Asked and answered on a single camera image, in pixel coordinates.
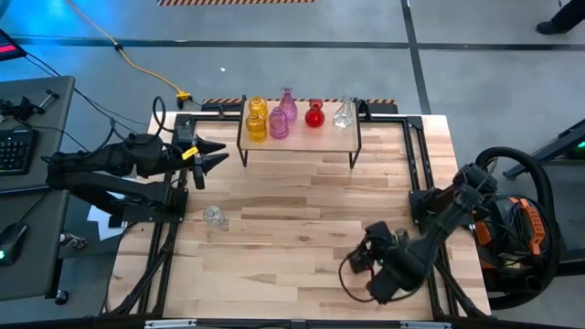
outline shoe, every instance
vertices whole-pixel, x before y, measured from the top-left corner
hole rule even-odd
[[[561,30],[552,25],[551,21],[538,23],[537,32],[546,36],[553,36],[557,34],[565,34],[568,30]]]

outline floor line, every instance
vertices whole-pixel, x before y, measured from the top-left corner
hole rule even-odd
[[[20,45],[111,47],[112,42],[103,37],[53,37],[20,35],[13,37]],[[408,49],[409,42],[360,42],[360,41],[214,41],[214,40],[148,40],[118,39],[125,47],[142,48],[353,48],[353,49]],[[419,50],[466,50],[466,51],[585,51],[585,44],[478,44],[417,42]]]
[[[414,23],[412,23],[412,13],[410,12],[409,0],[400,0],[400,3],[402,4],[402,15],[404,15],[406,35],[409,39],[410,59],[412,61],[412,70],[414,72],[414,83],[417,86],[417,93],[419,94],[420,112],[422,114],[431,114],[431,104],[429,103],[427,86],[424,83],[422,64],[420,64],[419,45],[417,44],[417,36],[414,31]]]

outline yellow-black hazard stripe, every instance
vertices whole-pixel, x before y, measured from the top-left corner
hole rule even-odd
[[[266,101],[280,101],[281,99],[266,99]],[[294,99],[294,101],[309,101],[310,99]],[[342,99],[324,99],[325,102],[341,102]],[[396,101],[389,99],[370,99],[366,100],[370,104],[394,104]],[[231,104],[239,103],[241,99],[204,99],[203,103],[220,103],[220,104]]]
[[[265,5],[309,4],[316,0],[158,0],[158,5]]]

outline white paper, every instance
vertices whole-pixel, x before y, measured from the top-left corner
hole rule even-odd
[[[112,192],[108,193],[110,193],[111,195],[115,196],[118,199],[124,198],[124,195],[118,193]],[[100,234],[100,241],[104,241],[105,239],[121,235],[128,226],[127,222],[122,222],[121,228],[108,228],[108,223],[110,222],[110,214],[108,214],[105,211],[99,210],[95,206],[91,206],[90,208],[90,213],[88,214],[88,221],[98,222],[98,233]]]

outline gray floor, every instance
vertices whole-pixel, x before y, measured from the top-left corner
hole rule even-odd
[[[408,42],[399,0],[318,0],[310,5],[158,7],[154,1],[104,0],[80,7],[118,38],[218,41]],[[536,22],[558,10],[557,0],[410,0],[421,43],[585,44],[585,25],[560,37],[534,32]],[[14,0],[0,27],[15,37],[101,37],[62,1]],[[31,46],[26,49],[72,75],[88,96],[139,122],[161,95],[174,108],[174,91],[130,68],[111,48]],[[162,73],[196,99],[277,97],[292,85],[298,97],[394,98],[400,113],[420,113],[408,49],[345,48],[127,48],[137,63]],[[420,52],[433,114],[448,117],[460,165],[484,148],[512,146],[535,151],[583,117],[583,51]],[[0,62],[0,80],[43,77],[23,59]],[[88,147],[108,131],[107,121],[75,97],[67,130]],[[134,128],[143,130],[141,125]],[[75,150],[64,140],[63,149]],[[508,164],[502,162],[497,173]],[[585,181],[579,167],[550,167],[557,216],[581,219]],[[502,189],[533,195],[526,176],[501,180]],[[87,205],[72,201],[68,226],[85,230]],[[577,238],[581,231],[571,232]],[[110,243],[104,249],[115,249]],[[63,288],[71,300],[0,302],[0,323],[96,314],[113,256],[67,260]],[[501,318],[582,327],[585,281],[556,279],[543,295]]]

